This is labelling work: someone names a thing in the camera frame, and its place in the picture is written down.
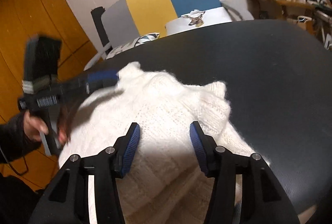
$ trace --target barcode label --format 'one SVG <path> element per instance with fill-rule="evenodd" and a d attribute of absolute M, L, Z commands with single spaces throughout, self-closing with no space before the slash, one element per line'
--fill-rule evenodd
<path fill-rule="evenodd" d="M 47 97 L 41 97 L 40 99 L 37 99 L 37 104 L 39 108 L 42 107 L 48 107 L 57 104 L 56 95 L 47 96 Z"/>

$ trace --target white knit sweater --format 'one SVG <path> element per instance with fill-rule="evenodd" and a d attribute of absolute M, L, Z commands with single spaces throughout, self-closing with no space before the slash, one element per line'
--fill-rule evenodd
<path fill-rule="evenodd" d="M 60 167 L 72 154 L 98 154 L 127 133 L 132 122 L 141 139 L 130 172 L 117 180 L 127 224 L 203 223 L 213 179 L 207 179 L 189 137 L 197 120 L 204 133 L 235 154 L 253 150 L 228 121 L 226 86 L 183 85 L 167 72 L 144 72 L 138 62 L 119 71 L 115 90 L 95 92 L 81 105 L 70 141 L 64 147 Z M 237 185 L 236 200 L 239 200 Z M 93 176 L 89 177 L 90 223 L 97 223 Z"/>

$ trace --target black tabletop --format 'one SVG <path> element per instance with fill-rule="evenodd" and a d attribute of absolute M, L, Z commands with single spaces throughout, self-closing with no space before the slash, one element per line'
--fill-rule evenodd
<path fill-rule="evenodd" d="M 139 61 L 185 84 L 226 82 L 230 121 L 271 161 L 298 213 L 332 183 L 332 57 L 313 36 L 277 20 L 198 28 L 130 49 L 92 70 Z"/>

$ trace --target metal pin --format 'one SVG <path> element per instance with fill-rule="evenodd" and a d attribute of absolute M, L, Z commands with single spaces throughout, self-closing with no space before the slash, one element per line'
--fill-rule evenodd
<path fill-rule="evenodd" d="M 90 85 L 89 85 L 89 83 L 85 84 L 85 90 L 86 90 L 86 93 L 89 95 L 90 94 Z"/>
<path fill-rule="evenodd" d="M 105 149 L 105 152 L 107 154 L 112 154 L 114 151 L 115 151 L 114 147 L 108 147 L 108 148 Z"/>
<path fill-rule="evenodd" d="M 219 152 L 219 153 L 223 153 L 223 152 L 225 152 L 226 151 L 226 149 L 223 147 L 223 146 L 217 146 L 216 148 L 215 148 L 215 150 L 217 151 L 217 152 Z"/>
<path fill-rule="evenodd" d="M 260 160 L 260 159 L 261 159 L 261 155 L 260 155 L 260 154 L 257 154 L 257 153 L 253 153 L 253 154 L 252 154 L 252 158 L 253 158 L 254 160 Z"/>
<path fill-rule="evenodd" d="M 69 159 L 70 159 L 70 161 L 74 162 L 74 161 L 78 160 L 78 155 L 71 155 Z"/>

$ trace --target black cable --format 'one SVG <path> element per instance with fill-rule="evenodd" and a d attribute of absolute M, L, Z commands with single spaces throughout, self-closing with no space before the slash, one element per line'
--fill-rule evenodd
<path fill-rule="evenodd" d="M 22 173 L 19 173 L 12 165 L 11 165 L 11 163 L 8 161 L 8 159 L 7 159 L 7 157 L 6 157 L 6 155 L 5 155 L 5 153 L 2 151 L 2 149 L 1 149 L 1 146 L 0 146 L 0 151 L 1 151 L 1 154 L 2 154 L 2 156 L 3 156 L 3 158 L 5 159 L 5 161 L 7 162 L 7 164 L 9 165 L 9 167 L 13 170 L 13 172 L 14 173 L 16 173 L 18 176 L 23 176 L 23 175 L 25 175 L 28 171 L 29 171 L 29 167 L 28 167 L 28 165 L 27 165 L 27 162 L 26 162 L 26 160 L 25 160 L 25 156 L 23 156 L 23 160 L 24 160 L 24 164 L 25 164 L 25 167 L 27 168 L 26 169 L 26 171 L 24 171 L 24 172 L 22 172 Z"/>

